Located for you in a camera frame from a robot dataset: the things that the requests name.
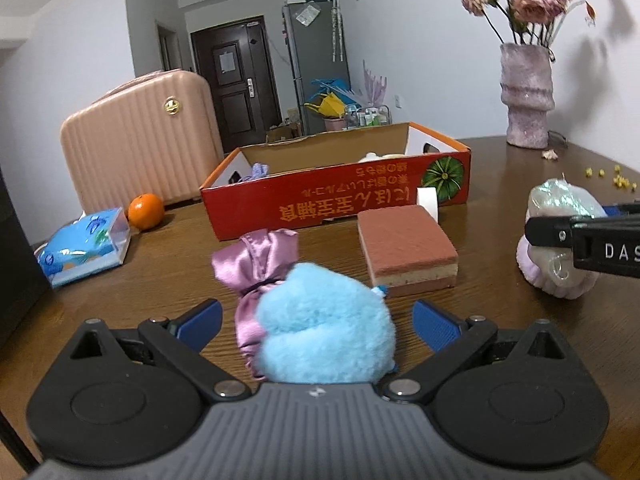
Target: suitcase handle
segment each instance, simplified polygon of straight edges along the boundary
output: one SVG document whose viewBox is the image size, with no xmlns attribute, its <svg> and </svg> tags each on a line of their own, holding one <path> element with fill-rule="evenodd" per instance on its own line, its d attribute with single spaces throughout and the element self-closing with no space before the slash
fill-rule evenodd
<svg viewBox="0 0 640 480">
<path fill-rule="evenodd" d="M 167 72 L 164 72 L 163 70 L 157 70 L 156 72 L 150 72 L 148 74 L 141 75 L 140 77 L 132 79 L 131 81 L 127 81 L 126 83 L 118 86 L 117 88 L 114 88 L 113 90 L 108 91 L 105 95 L 100 97 L 97 101 L 94 101 L 93 104 L 95 105 L 96 103 L 99 103 L 100 101 L 102 101 L 103 99 L 106 99 L 107 97 L 111 97 L 113 95 L 119 94 L 120 92 L 123 92 L 127 88 L 131 88 L 133 86 L 139 85 L 140 83 L 151 81 L 152 79 L 155 79 L 156 77 L 163 74 L 178 72 L 179 70 L 180 68 L 176 68 L 174 70 L 168 70 Z"/>
</svg>

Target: red box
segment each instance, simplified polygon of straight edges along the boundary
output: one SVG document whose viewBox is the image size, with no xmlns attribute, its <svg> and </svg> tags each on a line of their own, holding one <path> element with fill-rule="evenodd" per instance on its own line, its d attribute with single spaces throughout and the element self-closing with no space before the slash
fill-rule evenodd
<svg viewBox="0 0 640 480">
<path fill-rule="evenodd" d="M 359 162 L 369 152 L 398 156 Z M 232 184 L 256 162 L 267 164 L 270 176 Z M 461 142 L 419 124 L 392 124 L 237 148 L 200 193 L 216 236 L 230 240 L 415 204 L 418 187 L 436 187 L 441 206 L 465 203 L 470 166 Z"/>
</svg>

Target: black cable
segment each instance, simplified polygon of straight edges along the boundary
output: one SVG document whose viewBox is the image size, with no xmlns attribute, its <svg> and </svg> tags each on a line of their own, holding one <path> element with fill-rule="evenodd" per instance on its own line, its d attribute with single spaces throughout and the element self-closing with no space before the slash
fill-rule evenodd
<svg viewBox="0 0 640 480">
<path fill-rule="evenodd" d="M 40 465 L 2 412 L 0 412 L 0 440 L 27 474 L 33 473 Z"/>
</svg>

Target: gray refrigerator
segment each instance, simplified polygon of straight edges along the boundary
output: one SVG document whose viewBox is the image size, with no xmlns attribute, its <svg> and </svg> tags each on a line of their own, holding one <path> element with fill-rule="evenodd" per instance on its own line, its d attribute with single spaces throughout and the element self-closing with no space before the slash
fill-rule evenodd
<svg viewBox="0 0 640 480">
<path fill-rule="evenodd" d="M 314 79 L 340 78 L 351 85 L 346 53 L 344 61 L 340 61 L 338 38 L 336 38 L 335 62 L 332 59 L 332 4 L 331 2 L 316 2 L 316 5 L 321 9 L 320 14 L 308 27 L 296 19 L 296 16 L 308 6 L 308 3 L 290 4 L 282 8 L 293 83 L 296 88 L 304 135 L 318 134 L 326 130 L 322 117 L 303 106 L 319 90 L 319 86 L 312 85 L 311 82 Z"/>
</svg>

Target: brown layered sponge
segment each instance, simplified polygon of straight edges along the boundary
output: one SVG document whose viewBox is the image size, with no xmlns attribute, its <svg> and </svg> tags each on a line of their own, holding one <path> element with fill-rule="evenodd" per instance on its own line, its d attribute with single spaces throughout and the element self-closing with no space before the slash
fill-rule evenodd
<svg viewBox="0 0 640 480">
<path fill-rule="evenodd" d="M 386 286 L 389 297 L 456 285 L 456 248 L 421 206 L 358 213 L 358 232 L 371 281 Z"/>
</svg>

